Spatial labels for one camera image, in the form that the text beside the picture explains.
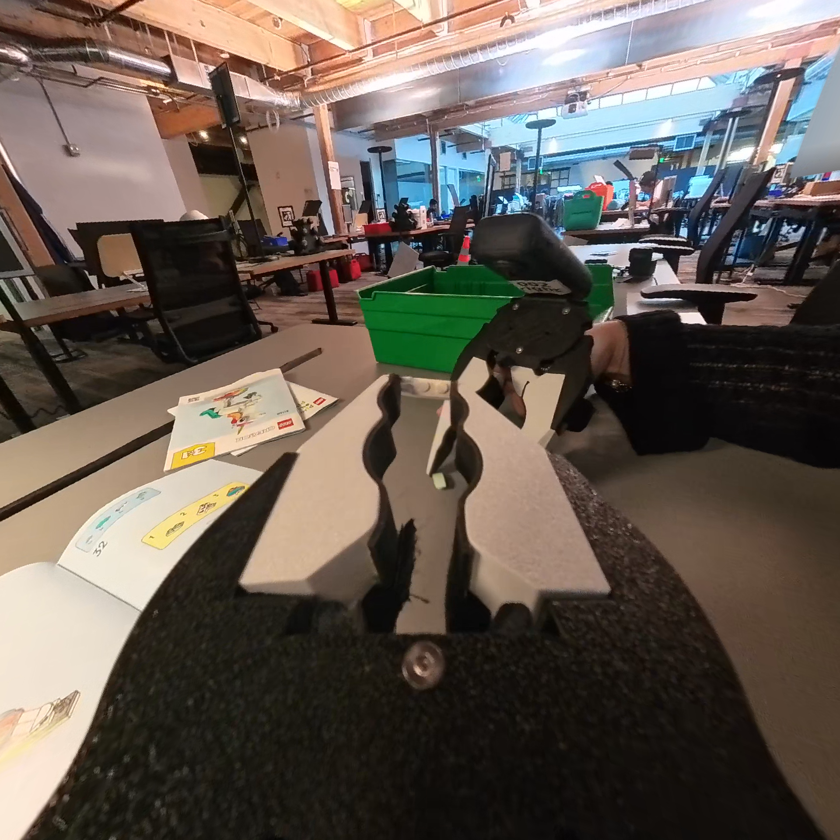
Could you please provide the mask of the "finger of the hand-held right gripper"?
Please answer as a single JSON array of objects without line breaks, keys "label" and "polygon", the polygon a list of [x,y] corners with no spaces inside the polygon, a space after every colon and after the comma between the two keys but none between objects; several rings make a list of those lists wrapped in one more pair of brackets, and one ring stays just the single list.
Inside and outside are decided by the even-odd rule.
[{"label": "finger of the hand-held right gripper", "polygon": [[508,448],[524,450],[532,446],[546,449],[555,436],[557,421],[554,415],[560,402],[565,380],[564,374],[537,373],[524,366],[513,366],[507,380],[499,379],[487,363],[476,363],[476,393],[487,386],[504,386],[510,383],[511,393],[518,398],[514,407],[523,407],[525,416],[520,427],[506,419],[491,405],[476,409],[476,441],[480,448]]},{"label": "finger of the hand-held right gripper", "polygon": [[452,455],[457,437],[452,401],[447,399],[437,413],[437,425],[429,451],[426,473],[435,477],[442,473],[445,462]]}]

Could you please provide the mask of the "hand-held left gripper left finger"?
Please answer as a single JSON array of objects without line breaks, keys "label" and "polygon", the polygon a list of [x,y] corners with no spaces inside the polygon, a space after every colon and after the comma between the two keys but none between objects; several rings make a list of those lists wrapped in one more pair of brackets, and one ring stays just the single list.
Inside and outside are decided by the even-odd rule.
[{"label": "hand-held left gripper left finger", "polygon": [[404,556],[383,479],[401,403],[401,378],[384,375],[280,460],[279,495],[239,578],[245,591],[340,604],[374,633],[395,631]]}]

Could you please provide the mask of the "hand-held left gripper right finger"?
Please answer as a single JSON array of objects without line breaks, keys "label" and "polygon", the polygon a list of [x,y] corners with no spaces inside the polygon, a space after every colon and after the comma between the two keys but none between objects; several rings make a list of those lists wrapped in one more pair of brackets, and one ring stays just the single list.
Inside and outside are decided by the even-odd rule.
[{"label": "hand-held left gripper right finger", "polygon": [[601,600],[612,588],[549,454],[478,393],[449,401],[458,499],[449,625],[489,627],[509,614],[540,625],[549,604]]}]

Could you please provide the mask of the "person's right forearm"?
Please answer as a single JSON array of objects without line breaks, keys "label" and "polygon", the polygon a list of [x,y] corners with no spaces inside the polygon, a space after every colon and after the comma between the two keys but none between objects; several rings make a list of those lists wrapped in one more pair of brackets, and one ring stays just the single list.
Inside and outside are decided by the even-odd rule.
[{"label": "person's right forearm", "polygon": [[838,326],[694,324],[673,311],[617,319],[633,387],[595,391],[637,455],[696,451],[715,438],[838,469]]}]

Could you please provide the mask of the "open lego instruction booklet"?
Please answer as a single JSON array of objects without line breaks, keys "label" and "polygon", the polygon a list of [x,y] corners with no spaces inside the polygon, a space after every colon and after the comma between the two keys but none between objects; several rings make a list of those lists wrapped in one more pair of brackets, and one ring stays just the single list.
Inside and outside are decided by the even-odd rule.
[{"label": "open lego instruction booklet", "polygon": [[185,552],[261,471],[207,460],[94,511],[1,584],[1,837],[22,838],[91,728],[122,647]]}]

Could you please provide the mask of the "person's right hand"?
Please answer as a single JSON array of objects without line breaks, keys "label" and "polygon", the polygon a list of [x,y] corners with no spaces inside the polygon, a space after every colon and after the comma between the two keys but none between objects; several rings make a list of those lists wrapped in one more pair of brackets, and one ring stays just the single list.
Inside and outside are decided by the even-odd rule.
[{"label": "person's right hand", "polygon": [[629,338],[624,320],[597,323],[588,331],[592,341],[591,374],[597,389],[626,394],[632,390]]}]

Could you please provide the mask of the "green plastic bin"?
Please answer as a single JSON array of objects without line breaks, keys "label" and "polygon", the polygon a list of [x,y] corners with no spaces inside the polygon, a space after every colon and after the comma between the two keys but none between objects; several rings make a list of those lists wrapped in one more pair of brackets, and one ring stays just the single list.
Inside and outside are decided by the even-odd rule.
[{"label": "green plastic bin", "polygon": [[593,230],[601,223],[604,196],[584,189],[563,199],[563,229],[566,232]]},{"label": "green plastic bin", "polygon": [[[591,275],[587,302],[593,325],[596,291],[612,286],[613,271],[607,266],[601,276]],[[428,267],[363,290],[360,303],[379,362],[452,374],[478,331],[521,294],[480,265]]]}]

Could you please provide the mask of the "small white instruction booklet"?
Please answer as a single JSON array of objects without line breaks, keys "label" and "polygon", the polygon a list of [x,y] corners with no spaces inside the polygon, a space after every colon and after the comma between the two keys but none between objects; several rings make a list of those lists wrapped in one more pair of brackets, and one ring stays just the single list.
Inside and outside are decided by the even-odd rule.
[{"label": "small white instruction booklet", "polygon": [[288,388],[304,422],[311,420],[320,412],[339,402],[338,397],[317,392],[304,385],[288,382]]}]

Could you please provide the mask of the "bird cover instruction booklet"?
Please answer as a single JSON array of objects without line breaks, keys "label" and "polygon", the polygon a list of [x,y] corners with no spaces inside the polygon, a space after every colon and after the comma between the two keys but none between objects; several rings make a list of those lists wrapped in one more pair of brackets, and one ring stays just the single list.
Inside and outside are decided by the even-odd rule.
[{"label": "bird cover instruction booklet", "polygon": [[173,417],[166,473],[306,430],[280,369],[254,373],[208,392],[184,395]]}]

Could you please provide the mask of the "black floor lamp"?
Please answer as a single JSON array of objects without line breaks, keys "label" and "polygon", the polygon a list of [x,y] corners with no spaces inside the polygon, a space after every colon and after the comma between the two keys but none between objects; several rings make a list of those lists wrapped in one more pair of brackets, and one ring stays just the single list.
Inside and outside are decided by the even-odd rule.
[{"label": "black floor lamp", "polygon": [[533,130],[537,133],[537,140],[535,145],[535,153],[534,153],[534,172],[532,178],[532,189],[531,189],[531,210],[535,210],[537,206],[537,194],[539,189],[539,177],[540,177],[540,169],[541,169],[541,159],[542,159],[542,136],[543,131],[554,126],[556,123],[556,119],[548,118],[548,119],[534,119],[526,123],[526,128],[529,130]]},{"label": "black floor lamp", "polygon": [[393,211],[398,198],[396,189],[396,168],[393,148],[390,145],[378,144],[368,148],[368,154],[374,154],[380,171],[381,199],[385,213],[385,221],[392,221]]}]

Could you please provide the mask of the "wooden table black legs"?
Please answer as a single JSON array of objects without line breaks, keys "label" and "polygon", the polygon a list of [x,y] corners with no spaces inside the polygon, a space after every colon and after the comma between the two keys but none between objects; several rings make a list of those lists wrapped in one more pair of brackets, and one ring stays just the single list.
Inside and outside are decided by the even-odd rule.
[{"label": "wooden table black legs", "polygon": [[132,309],[151,303],[151,296],[143,286],[127,285],[71,293],[61,297],[39,298],[13,303],[1,289],[2,310],[8,315],[2,318],[2,331],[17,334],[30,356],[35,360],[49,386],[57,395],[59,403],[70,414],[82,411],[76,394],[49,355],[42,342],[35,336],[34,328],[47,327],[79,317],[101,312]]},{"label": "wooden table black legs", "polygon": [[[235,261],[240,278],[253,280],[258,277],[273,275],[280,270],[292,270],[306,266],[319,266],[327,264],[333,266],[342,260],[351,259],[354,251],[351,248],[332,248],[311,255],[279,255],[264,258],[261,261],[237,260]],[[328,316],[326,318],[315,318],[311,322],[326,326],[354,327],[357,321],[340,318],[336,308],[333,289],[330,285],[327,270],[322,269],[322,294],[325,300]]]}]

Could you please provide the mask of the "wooden support post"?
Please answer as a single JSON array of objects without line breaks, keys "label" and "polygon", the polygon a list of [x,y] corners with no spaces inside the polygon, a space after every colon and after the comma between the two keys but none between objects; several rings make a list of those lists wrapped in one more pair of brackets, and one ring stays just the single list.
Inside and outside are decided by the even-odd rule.
[{"label": "wooden support post", "polygon": [[312,115],[316,128],[324,181],[327,187],[333,231],[337,236],[346,235],[348,229],[343,213],[340,168],[333,147],[329,108],[326,105],[314,106],[312,107]]}]

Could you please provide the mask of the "black wall speaker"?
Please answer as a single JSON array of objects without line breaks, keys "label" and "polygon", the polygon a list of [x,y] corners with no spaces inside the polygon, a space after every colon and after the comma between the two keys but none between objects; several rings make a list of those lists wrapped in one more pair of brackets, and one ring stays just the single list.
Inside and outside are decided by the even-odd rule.
[{"label": "black wall speaker", "polygon": [[223,62],[210,69],[207,72],[207,77],[215,96],[217,110],[219,111],[222,124],[226,129],[231,130],[241,123],[241,117],[233,78],[228,64]]}]

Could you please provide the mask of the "ribbed silver duct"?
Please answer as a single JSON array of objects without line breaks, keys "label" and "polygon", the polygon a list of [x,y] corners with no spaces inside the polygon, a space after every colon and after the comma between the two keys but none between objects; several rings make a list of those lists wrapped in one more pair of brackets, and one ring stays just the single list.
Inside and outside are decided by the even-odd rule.
[{"label": "ribbed silver duct", "polygon": [[49,68],[80,65],[106,67],[146,81],[172,82],[176,74],[165,60],[142,56],[115,45],[91,39],[61,40],[53,45],[18,43],[2,36],[2,66],[29,76],[43,75]]}]

